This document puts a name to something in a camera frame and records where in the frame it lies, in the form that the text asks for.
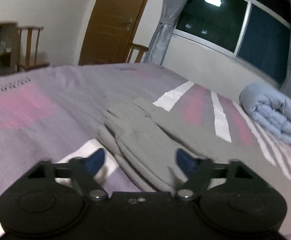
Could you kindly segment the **grey pants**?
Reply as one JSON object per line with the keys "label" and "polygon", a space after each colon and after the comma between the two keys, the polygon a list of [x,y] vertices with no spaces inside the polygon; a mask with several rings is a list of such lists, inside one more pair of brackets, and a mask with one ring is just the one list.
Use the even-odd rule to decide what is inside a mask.
{"label": "grey pants", "polygon": [[280,230],[291,233],[291,178],[279,165],[268,162],[259,146],[227,142],[143,99],[108,108],[97,138],[143,191],[176,192],[181,187],[187,178],[176,164],[179,148],[216,163],[239,159],[283,195],[288,213]]}

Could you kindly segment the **striped bed sheet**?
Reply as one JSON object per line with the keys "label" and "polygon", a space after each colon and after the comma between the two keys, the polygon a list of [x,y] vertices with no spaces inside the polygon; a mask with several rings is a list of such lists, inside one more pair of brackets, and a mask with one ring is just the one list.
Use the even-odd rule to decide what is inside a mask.
{"label": "striped bed sheet", "polygon": [[[0,77],[0,194],[41,159],[86,157],[104,112],[144,98],[199,126],[209,141],[230,141],[288,203],[281,227],[291,234],[291,147],[251,120],[232,100],[153,64],[61,66]],[[3,229],[0,225],[0,236]]]}

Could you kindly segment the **folded light blue duvet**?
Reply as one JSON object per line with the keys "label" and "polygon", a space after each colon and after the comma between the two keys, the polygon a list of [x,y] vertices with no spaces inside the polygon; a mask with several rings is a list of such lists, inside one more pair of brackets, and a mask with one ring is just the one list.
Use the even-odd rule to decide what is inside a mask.
{"label": "folded light blue duvet", "polygon": [[252,83],[239,95],[247,115],[291,146],[291,99],[270,85]]}

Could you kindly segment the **wooden chair at left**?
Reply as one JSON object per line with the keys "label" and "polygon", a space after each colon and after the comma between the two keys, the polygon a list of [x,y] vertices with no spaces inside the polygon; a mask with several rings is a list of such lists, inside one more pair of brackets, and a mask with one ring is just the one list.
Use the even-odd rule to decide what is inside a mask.
{"label": "wooden chair at left", "polygon": [[[18,29],[18,55],[17,55],[17,63],[16,70],[17,72],[21,71],[30,71],[34,69],[49,67],[50,64],[48,62],[38,63],[38,49],[39,49],[39,40],[40,34],[44,30],[43,26],[19,26]],[[25,57],[24,62],[21,61],[21,45],[22,45],[22,34],[26,33],[26,45],[25,45]],[[35,39],[35,49],[34,56],[32,56],[32,42],[33,42],[33,34],[37,33]]]}

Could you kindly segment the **brown wooden door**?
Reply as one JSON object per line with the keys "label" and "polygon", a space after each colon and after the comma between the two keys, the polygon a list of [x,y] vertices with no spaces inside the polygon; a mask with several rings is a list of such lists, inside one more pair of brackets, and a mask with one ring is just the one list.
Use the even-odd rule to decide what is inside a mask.
{"label": "brown wooden door", "polygon": [[148,0],[96,0],[79,65],[124,63]]}

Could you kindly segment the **left grey curtain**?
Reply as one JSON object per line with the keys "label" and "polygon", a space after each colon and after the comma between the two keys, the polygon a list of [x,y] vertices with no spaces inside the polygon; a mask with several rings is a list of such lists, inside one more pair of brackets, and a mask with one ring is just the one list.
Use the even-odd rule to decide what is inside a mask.
{"label": "left grey curtain", "polygon": [[151,38],[144,63],[163,63],[172,33],[186,3],[187,0],[163,0],[161,17]]}

